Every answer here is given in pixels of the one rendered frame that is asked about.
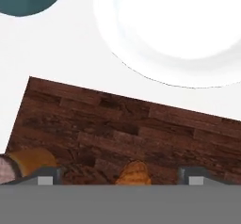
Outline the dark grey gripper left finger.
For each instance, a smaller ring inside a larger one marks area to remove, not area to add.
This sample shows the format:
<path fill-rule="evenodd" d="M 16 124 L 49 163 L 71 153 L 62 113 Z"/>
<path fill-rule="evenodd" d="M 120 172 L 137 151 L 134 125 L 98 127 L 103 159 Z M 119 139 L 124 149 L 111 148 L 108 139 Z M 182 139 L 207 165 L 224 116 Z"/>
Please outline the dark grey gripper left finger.
<path fill-rule="evenodd" d="M 33 173 L 8 182 L 8 184 L 55 185 L 62 184 L 61 169 L 53 167 L 39 168 Z"/>

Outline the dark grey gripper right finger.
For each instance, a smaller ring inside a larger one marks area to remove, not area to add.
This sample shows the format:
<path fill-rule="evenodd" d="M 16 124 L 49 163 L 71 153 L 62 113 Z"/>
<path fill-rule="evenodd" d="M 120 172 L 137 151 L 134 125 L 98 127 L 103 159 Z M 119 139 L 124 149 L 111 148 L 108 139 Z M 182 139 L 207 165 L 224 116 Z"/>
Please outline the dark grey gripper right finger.
<path fill-rule="evenodd" d="M 178 184 L 182 185 L 234 185 L 234 182 L 215 177 L 210 171 L 202 167 L 180 167 L 178 170 Z"/>

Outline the golden brown croissant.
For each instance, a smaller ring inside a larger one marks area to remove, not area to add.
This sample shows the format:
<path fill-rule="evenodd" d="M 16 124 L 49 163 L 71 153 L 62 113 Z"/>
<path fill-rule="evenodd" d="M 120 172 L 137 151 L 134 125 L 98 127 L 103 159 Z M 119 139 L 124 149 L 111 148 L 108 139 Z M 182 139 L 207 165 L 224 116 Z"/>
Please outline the golden brown croissant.
<path fill-rule="evenodd" d="M 151 183 L 147 165 L 142 161 L 128 163 L 116 181 L 116 184 L 123 185 L 149 185 Z"/>

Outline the dark wooden cutting board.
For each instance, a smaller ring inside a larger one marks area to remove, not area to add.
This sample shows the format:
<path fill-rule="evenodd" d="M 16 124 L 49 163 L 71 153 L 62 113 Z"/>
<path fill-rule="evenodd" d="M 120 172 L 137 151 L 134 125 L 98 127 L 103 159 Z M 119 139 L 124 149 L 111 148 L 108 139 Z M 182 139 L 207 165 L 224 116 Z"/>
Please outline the dark wooden cutting board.
<path fill-rule="evenodd" d="M 154 184 L 181 166 L 241 184 L 241 121 L 30 78 L 7 149 L 48 149 L 65 184 L 112 184 L 132 160 Z"/>

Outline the orange glazed pastry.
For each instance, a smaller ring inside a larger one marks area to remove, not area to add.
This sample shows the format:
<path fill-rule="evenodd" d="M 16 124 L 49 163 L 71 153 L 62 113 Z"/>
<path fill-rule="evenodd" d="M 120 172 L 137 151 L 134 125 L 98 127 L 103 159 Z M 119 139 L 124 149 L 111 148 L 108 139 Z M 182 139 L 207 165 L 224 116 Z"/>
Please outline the orange glazed pastry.
<path fill-rule="evenodd" d="M 7 156 L 19 167 L 25 177 L 42 167 L 56 167 L 55 157 L 44 148 L 8 152 Z"/>

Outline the pink frosted pastry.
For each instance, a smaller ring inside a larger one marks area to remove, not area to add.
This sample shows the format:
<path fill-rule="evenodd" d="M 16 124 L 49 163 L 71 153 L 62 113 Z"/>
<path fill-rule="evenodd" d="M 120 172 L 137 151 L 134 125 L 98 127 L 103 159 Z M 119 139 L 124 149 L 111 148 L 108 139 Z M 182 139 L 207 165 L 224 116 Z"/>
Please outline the pink frosted pastry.
<path fill-rule="evenodd" d="M 11 158 L 0 154 L 0 184 L 8 183 L 22 177 L 22 173 Z"/>

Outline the white round plate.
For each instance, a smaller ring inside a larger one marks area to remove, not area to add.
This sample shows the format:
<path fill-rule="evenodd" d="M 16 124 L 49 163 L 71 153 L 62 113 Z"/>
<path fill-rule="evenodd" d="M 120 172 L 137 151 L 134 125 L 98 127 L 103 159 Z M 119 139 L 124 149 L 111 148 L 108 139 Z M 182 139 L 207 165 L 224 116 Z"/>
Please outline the white round plate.
<path fill-rule="evenodd" d="M 93 0 L 100 34 L 126 66 L 182 88 L 241 82 L 241 0 Z"/>

